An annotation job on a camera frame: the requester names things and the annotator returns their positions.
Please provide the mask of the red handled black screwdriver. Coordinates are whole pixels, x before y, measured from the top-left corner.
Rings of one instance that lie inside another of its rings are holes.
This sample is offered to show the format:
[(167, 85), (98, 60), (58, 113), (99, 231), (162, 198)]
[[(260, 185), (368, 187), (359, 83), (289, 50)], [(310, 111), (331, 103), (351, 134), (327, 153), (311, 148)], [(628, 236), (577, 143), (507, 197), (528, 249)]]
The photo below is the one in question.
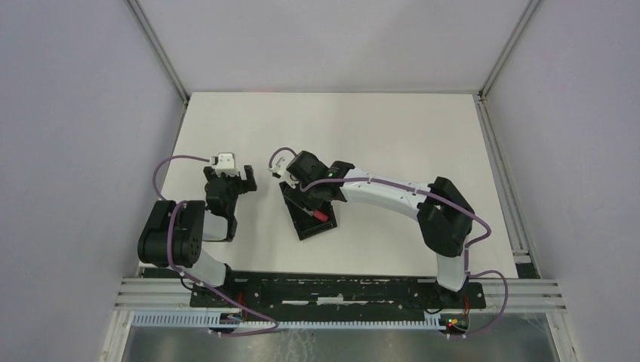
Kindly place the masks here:
[(306, 213), (320, 222), (327, 222), (329, 219), (329, 217), (320, 210), (307, 210)]

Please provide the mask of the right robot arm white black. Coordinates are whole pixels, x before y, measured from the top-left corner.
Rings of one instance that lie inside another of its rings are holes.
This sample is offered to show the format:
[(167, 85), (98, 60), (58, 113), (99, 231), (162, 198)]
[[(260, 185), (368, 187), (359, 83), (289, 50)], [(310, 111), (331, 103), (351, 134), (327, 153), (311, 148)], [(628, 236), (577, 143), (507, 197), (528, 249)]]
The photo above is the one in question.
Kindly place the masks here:
[(279, 179), (285, 203), (314, 222), (330, 222), (323, 208), (332, 202), (363, 203), (400, 213), (417, 222), (424, 244), (436, 254), (439, 287), (460, 292), (468, 281), (463, 259), (475, 212), (444, 177), (410, 183), (376, 176), (345, 161), (327, 166), (308, 151), (283, 157), (276, 150), (269, 171)]

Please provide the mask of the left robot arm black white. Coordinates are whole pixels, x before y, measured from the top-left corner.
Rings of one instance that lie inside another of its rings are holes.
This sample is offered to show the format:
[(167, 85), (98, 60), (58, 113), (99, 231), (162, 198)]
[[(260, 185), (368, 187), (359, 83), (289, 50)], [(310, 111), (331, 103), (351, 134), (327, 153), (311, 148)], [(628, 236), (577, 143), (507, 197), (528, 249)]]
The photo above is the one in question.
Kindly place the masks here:
[(203, 251), (205, 216), (223, 218), (226, 229), (221, 241), (233, 240), (238, 225), (238, 197), (257, 190), (253, 167), (245, 165), (244, 171), (246, 177), (242, 178), (207, 166), (203, 201), (187, 201), (180, 209), (176, 208), (176, 201), (157, 201), (137, 243), (139, 260), (158, 268), (171, 268), (197, 283), (223, 286), (231, 268)]

